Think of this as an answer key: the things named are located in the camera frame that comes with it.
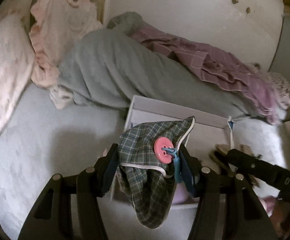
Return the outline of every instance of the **pink clothing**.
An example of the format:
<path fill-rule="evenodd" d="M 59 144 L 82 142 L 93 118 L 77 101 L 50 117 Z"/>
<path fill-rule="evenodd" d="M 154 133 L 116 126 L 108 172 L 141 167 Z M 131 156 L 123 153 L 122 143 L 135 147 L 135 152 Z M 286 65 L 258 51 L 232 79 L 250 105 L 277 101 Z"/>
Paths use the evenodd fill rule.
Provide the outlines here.
<path fill-rule="evenodd" d="M 258 73 L 249 70 L 233 54 L 209 44 L 189 41 L 147 25 L 133 33 L 134 40 L 188 67 L 200 80 L 226 91 L 241 92 L 269 123 L 279 118 L 274 89 Z"/>
<path fill-rule="evenodd" d="M 32 81 L 44 88 L 57 85 L 57 66 L 75 41 L 87 33 L 102 28 L 97 10 L 89 0 L 37 0 L 31 8 L 36 23 L 30 39 L 38 66 Z"/>

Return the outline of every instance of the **purple plaid sheet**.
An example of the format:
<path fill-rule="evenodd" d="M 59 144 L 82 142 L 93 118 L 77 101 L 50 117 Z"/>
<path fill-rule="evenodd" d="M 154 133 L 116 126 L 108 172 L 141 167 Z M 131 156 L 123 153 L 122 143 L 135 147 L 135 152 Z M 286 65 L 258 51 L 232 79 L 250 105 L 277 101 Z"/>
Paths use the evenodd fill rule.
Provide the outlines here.
<path fill-rule="evenodd" d="M 164 33 L 150 25 L 135 31 L 131 38 L 149 50 L 187 66 L 202 81 L 217 84 L 226 91 L 242 93 L 269 123 L 279 121 L 274 89 L 233 54 L 209 44 Z"/>

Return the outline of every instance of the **pink fabric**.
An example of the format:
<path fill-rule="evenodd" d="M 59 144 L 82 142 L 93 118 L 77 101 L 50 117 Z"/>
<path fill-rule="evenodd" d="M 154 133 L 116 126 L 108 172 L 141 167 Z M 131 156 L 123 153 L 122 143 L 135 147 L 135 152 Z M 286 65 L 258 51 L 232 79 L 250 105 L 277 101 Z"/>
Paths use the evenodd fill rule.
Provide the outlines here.
<path fill-rule="evenodd" d="M 29 33 L 38 65 L 32 81 L 43 88 L 57 85 L 58 64 L 73 44 L 102 28 L 96 5 L 89 0 L 37 0 L 31 8 L 36 23 Z"/>
<path fill-rule="evenodd" d="M 274 89 L 277 103 L 282 109 L 290 107 L 290 83 L 279 73 L 265 72 L 255 66 L 253 63 L 246 64 L 246 67 L 253 73 L 257 73 L 265 82 Z"/>
<path fill-rule="evenodd" d="M 133 33 L 134 40 L 187 66 L 200 80 L 226 91 L 241 92 L 269 123 L 278 122 L 274 89 L 233 54 L 209 44 L 189 41 L 148 25 Z"/>

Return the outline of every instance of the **white cardboard box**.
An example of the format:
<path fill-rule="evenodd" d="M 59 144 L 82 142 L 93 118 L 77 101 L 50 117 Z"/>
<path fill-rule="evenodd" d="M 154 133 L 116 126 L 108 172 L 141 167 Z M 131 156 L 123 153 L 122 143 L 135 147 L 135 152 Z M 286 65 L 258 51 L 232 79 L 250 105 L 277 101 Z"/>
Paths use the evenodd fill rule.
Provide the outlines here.
<path fill-rule="evenodd" d="M 189 154 L 197 157 L 203 166 L 208 166 L 219 173 L 219 167 L 209 158 L 209 153 L 215 149 L 216 144 L 230 144 L 230 129 L 226 118 L 155 99 L 134 96 L 124 132 L 140 123 L 178 121 L 189 116 L 195 116 L 195 125 L 186 145 Z M 125 194 L 119 190 L 116 177 L 112 183 L 111 199 L 129 203 Z M 190 198 L 185 203 L 173 204 L 171 209 L 192 208 L 197 205 L 197 200 Z"/>

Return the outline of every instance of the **mattress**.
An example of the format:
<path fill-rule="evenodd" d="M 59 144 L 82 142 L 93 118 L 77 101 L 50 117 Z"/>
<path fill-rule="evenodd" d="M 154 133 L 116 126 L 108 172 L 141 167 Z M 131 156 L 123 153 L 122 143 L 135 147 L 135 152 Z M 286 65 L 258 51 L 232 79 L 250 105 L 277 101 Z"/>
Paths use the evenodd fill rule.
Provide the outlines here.
<path fill-rule="evenodd" d="M 0 135 L 0 223 L 12 240 L 51 176 L 78 174 L 94 165 L 105 148 L 118 142 L 125 114 L 93 105 L 71 105 L 60 111 L 48 91 L 29 85 Z M 290 144 L 279 127 L 242 120 L 235 124 L 234 139 L 250 145 L 263 160 L 290 168 Z M 256 192 L 278 194 L 263 182 Z M 187 239 L 196 213 L 196 209 L 171 210 L 162 227 L 150 230 L 138 223 L 131 205 L 105 196 L 99 206 L 109 239 Z M 74 232 L 79 235 L 75 210 L 73 201 Z"/>

